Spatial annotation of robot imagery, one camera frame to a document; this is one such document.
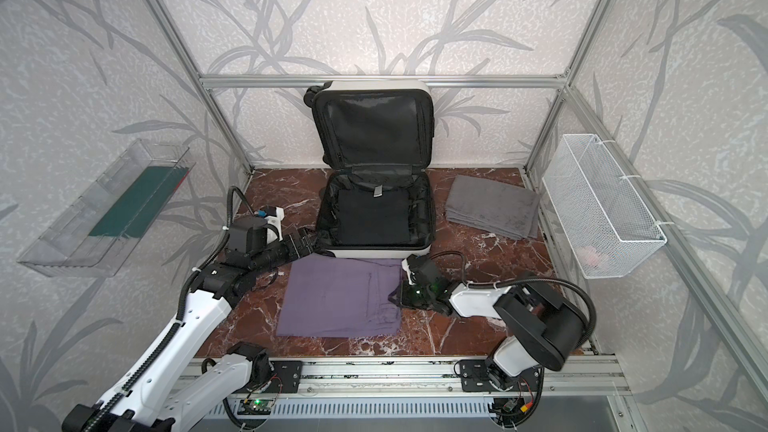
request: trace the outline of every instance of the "gray floor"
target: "gray floor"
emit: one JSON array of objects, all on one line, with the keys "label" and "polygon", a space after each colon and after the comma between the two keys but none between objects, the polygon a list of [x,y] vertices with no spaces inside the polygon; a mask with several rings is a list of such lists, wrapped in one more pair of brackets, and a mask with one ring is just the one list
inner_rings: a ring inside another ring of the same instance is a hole
[{"label": "gray floor", "polygon": [[[259,432],[497,432],[490,419],[304,419],[268,420]],[[543,397],[535,414],[518,427],[521,432],[618,432],[605,397]],[[228,420],[202,420],[193,432],[236,432]]]}]

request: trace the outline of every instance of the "green folder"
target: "green folder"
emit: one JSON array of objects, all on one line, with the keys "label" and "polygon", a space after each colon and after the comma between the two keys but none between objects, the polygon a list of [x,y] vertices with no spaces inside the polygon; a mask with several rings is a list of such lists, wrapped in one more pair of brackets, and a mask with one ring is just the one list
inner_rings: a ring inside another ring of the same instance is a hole
[{"label": "green folder", "polygon": [[188,171],[186,167],[149,166],[130,184],[128,190],[110,207],[88,235],[142,237]]}]

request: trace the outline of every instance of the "wallpaper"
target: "wallpaper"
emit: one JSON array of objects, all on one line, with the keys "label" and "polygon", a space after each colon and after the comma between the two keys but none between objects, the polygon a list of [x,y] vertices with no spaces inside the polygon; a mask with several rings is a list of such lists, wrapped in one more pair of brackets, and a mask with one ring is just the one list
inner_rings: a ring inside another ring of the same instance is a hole
[{"label": "wallpaper", "polygon": [[768,0],[618,0],[577,79],[768,346]]},{"label": "wallpaper", "polygon": [[[564,104],[531,170],[536,187],[562,134],[586,132]],[[542,208],[565,262],[558,273],[592,297],[598,311],[593,339],[601,353],[619,357],[648,430],[768,430],[768,410],[663,249],[626,277],[587,281],[546,194]]]},{"label": "wallpaper", "polygon": [[[216,100],[254,164],[325,166],[302,90],[216,90]],[[432,165],[520,166],[549,111],[551,89],[433,89]]]},{"label": "wallpaper", "polygon": [[[0,62],[0,429],[57,432],[168,322],[246,178],[140,0],[0,0]],[[197,165],[117,275],[17,264],[137,138]]]},{"label": "wallpaper", "polygon": [[203,73],[562,73],[596,0],[164,0]]}]

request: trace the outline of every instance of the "folded purple pants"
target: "folded purple pants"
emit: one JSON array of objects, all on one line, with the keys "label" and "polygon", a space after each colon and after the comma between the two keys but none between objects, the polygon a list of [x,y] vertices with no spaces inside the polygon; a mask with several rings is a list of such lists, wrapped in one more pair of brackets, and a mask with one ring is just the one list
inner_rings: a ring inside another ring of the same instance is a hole
[{"label": "folded purple pants", "polygon": [[387,299],[400,283],[399,259],[307,255],[291,265],[277,335],[372,337],[400,329]]}]

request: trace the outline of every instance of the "suitcase lid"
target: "suitcase lid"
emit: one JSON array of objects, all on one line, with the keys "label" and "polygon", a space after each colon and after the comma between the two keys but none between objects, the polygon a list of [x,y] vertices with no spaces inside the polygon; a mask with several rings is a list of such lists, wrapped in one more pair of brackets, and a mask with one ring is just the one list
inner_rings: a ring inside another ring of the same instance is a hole
[{"label": "suitcase lid", "polygon": [[432,161],[435,113],[420,80],[331,81],[311,87],[304,103],[312,106],[323,161],[334,169],[422,169]]}]

